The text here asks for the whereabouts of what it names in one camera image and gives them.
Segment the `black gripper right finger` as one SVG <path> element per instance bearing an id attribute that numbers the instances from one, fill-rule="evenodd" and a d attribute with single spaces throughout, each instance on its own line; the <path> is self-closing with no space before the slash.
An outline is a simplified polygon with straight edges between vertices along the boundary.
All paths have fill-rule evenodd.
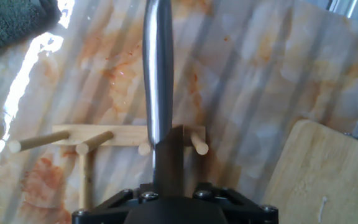
<path id="1" fill-rule="evenodd" d="M 185 223 L 277 223 L 278 208 L 259 205 L 238 191 L 199 183 L 183 209 Z"/>

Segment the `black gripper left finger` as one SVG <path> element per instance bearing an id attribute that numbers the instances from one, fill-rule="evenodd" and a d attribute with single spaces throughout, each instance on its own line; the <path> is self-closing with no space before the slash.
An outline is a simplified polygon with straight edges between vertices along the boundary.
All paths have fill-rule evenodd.
<path id="1" fill-rule="evenodd" d="M 124 189 L 94 208 L 81 208 L 71 215 L 72 223 L 124 223 L 138 205 L 158 199 L 151 183 Z"/>

